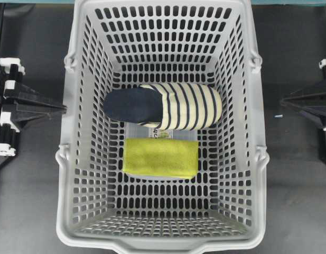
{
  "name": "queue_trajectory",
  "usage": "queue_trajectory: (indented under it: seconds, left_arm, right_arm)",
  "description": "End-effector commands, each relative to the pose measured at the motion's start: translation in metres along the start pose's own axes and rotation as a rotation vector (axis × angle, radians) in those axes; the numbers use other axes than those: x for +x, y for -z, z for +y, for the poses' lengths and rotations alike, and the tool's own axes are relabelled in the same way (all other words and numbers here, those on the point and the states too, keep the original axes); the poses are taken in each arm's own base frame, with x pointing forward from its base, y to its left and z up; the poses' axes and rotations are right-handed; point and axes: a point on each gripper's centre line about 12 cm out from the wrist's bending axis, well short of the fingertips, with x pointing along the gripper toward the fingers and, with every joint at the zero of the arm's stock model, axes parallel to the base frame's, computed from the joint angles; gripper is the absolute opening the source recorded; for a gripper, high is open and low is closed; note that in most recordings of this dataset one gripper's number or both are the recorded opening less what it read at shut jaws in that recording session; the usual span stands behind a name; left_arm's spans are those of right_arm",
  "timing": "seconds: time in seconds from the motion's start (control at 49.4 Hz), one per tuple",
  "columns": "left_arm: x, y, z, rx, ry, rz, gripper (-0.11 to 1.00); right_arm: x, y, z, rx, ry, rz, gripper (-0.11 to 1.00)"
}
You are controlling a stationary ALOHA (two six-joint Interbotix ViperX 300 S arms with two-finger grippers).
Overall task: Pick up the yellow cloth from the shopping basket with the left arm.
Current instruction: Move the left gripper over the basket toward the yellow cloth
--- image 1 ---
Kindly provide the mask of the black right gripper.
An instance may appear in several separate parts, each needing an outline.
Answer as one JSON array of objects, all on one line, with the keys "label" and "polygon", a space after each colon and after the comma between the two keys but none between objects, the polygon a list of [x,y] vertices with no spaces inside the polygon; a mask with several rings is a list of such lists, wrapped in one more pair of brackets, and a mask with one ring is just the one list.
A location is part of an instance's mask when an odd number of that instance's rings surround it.
[{"label": "black right gripper", "polygon": [[326,154],[326,59],[319,62],[319,68],[323,73],[323,84],[297,90],[281,99],[280,104],[298,112],[314,122],[319,129],[323,129]]}]

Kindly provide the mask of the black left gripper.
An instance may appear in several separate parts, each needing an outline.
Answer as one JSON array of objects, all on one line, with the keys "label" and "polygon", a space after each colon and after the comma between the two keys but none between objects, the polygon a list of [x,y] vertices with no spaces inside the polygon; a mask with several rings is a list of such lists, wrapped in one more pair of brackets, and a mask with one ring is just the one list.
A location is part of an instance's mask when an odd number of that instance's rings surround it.
[{"label": "black left gripper", "polygon": [[25,68],[19,58],[0,58],[0,156],[16,155],[20,128],[15,123],[65,114],[67,107],[19,83]]}]

